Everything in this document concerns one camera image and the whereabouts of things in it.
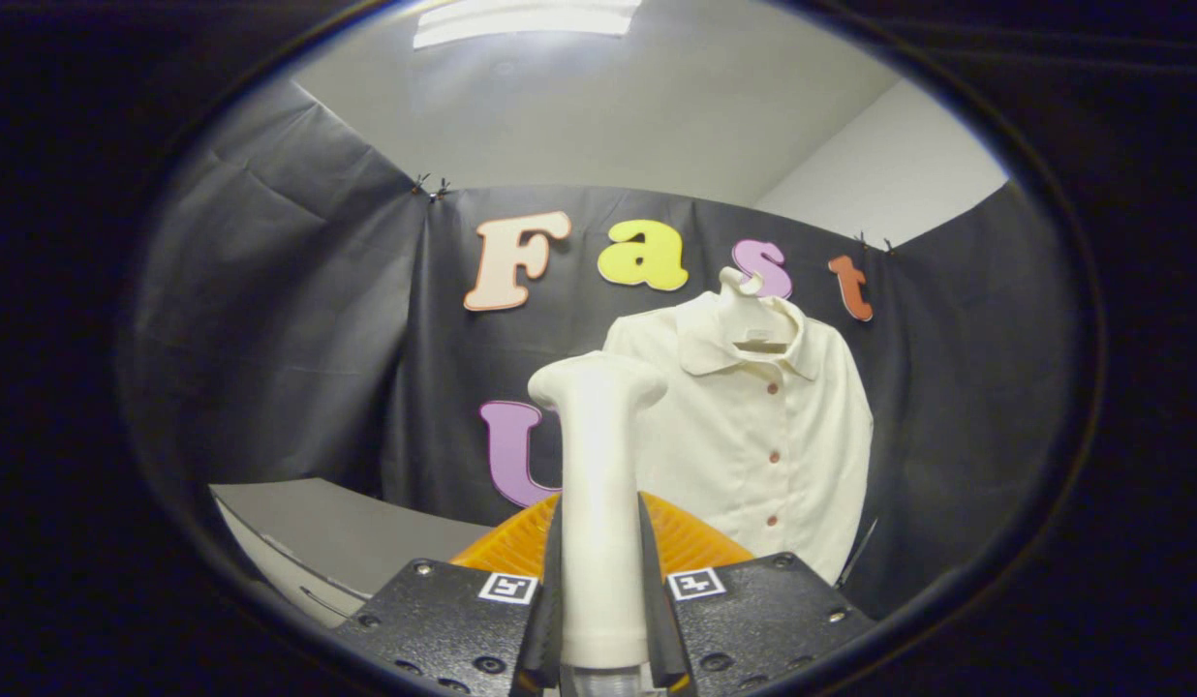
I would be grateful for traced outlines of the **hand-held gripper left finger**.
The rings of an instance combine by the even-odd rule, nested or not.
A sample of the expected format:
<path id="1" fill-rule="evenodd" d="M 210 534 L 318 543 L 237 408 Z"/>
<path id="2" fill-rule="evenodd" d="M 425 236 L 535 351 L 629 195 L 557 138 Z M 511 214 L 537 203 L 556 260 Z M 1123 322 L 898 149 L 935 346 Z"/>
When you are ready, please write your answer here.
<path id="1" fill-rule="evenodd" d="M 452 560 L 415 559 L 334 631 L 400 679 L 463 696 L 541 696 L 563 683 L 558 496 Z"/>

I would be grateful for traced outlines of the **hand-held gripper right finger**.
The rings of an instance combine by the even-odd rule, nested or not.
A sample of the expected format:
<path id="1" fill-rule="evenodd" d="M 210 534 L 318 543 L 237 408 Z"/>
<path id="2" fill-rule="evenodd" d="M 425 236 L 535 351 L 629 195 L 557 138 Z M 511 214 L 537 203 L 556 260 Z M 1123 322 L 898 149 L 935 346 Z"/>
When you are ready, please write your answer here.
<path id="1" fill-rule="evenodd" d="M 792 678 L 874 622 L 790 552 L 757 557 L 642 495 L 649 678 L 666 696 L 746 696 Z"/>

